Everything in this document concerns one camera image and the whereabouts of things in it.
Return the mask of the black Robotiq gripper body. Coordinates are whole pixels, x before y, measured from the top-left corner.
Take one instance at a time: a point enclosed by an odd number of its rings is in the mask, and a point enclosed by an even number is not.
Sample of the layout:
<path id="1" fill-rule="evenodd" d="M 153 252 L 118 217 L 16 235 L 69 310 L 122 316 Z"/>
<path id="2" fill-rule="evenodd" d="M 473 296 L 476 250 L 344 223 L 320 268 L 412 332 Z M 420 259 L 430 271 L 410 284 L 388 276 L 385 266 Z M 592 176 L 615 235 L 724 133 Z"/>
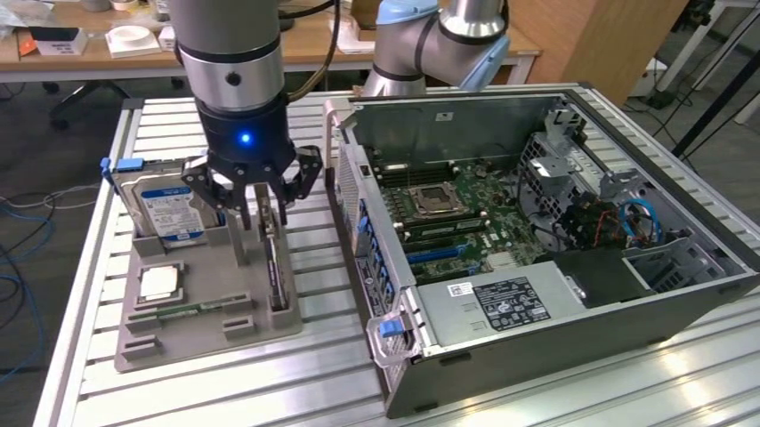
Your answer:
<path id="1" fill-rule="evenodd" d="M 288 97 L 278 95 L 260 108 L 227 111 L 197 101 L 209 144 L 209 165 L 230 178 L 282 176 L 294 162 L 289 135 Z"/>

